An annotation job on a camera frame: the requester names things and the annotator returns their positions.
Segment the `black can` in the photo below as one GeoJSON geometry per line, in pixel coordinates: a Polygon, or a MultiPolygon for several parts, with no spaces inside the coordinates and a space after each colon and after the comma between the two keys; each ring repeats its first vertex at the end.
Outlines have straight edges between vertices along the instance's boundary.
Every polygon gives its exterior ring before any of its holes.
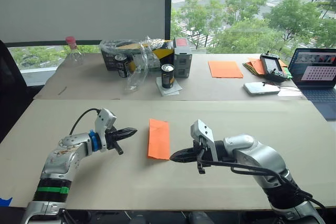
{"type": "Polygon", "coordinates": [[[171,64],[164,64],[161,67],[162,87],[170,89],[174,83],[174,66],[171,64]]]}
{"type": "Polygon", "coordinates": [[[126,55],[119,54],[116,55],[114,58],[117,62],[117,70],[119,73],[119,76],[122,78],[126,78],[130,75],[130,70],[128,66],[128,59],[126,55]]]}

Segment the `pink bottle cap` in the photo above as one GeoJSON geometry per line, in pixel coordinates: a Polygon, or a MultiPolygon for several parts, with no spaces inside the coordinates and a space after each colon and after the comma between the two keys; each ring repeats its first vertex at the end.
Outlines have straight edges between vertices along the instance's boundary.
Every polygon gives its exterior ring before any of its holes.
{"type": "Polygon", "coordinates": [[[68,37],[66,37],[66,38],[65,38],[65,41],[66,41],[67,43],[70,43],[70,44],[72,44],[72,43],[76,43],[76,40],[75,40],[74,36],[68,36],[68,37]]]}

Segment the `laptop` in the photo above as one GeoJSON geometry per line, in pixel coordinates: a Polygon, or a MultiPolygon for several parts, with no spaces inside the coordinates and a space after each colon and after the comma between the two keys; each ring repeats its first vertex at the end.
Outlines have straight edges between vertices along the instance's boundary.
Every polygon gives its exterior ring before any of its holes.
{"type": "Polygon", "coordinates": [[[336,119],[336,49],[297,48],[288,66],[293,82],[326,120],[336,119]]]}

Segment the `office chair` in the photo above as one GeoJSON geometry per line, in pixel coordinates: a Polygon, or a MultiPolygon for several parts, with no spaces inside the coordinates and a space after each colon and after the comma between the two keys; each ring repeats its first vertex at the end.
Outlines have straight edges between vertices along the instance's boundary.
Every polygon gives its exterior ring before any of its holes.
{"type": "Polygon", "coordinates": [[[0,143],[41,88],[27,87],[11,53],[0,40],[0,143]]]}

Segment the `white table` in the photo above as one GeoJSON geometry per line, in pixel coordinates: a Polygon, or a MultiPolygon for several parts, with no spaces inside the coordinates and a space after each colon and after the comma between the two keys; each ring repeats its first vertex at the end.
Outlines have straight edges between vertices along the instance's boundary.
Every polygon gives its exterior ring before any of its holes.
{"type": "MultiPolygon", "coordinates": [[[[183,90],[179,95],[162,97],[155,83],[160,73],[151,73],[139,91],[125,93],[126,79],[120,78],[116,71],[108,71],[101,54],[87,54],[85,64],[67,68],[67,60],[62,63],[56,73],[47,81],[35,99],[105,99],[105,100],[302,100],[301,92],[290,92],[283,89],[279,95],[260,95],[251,97],[243,89],[246,82],[265,81],[264,78],[250,73],[242,63],[249,57],[259,58],[258,54],[228,55],[193,55],[189,78],[178,78],[183,90]],[[235,61],[243,73],[242,79],[212,78],[208,66],[209,60],[235,61]]],[[[283,86],[295,86],[292,81],[283,82],[283,86]]]]}
{"type": "MultiPolygon", "coordinates": [[[[269,209],[251,176],[229,168],[148,159],[149,118],[170,123],[171,154],[192,146],[190,125],[201,119],[215,140],[250,134],[276,149],[298,185],[326,206],[336,206],[335,132],[309,101],[35,100],[0,145],[0,197],[25,207],[46,157],[87,108],[107,108],[115,126],[138,132],[120,142],[124,154],[94,153],[82,160],[71,185],[69,209],[269,209]]],[[[95,113],[75,133],[93,128],[95,113]]]]}

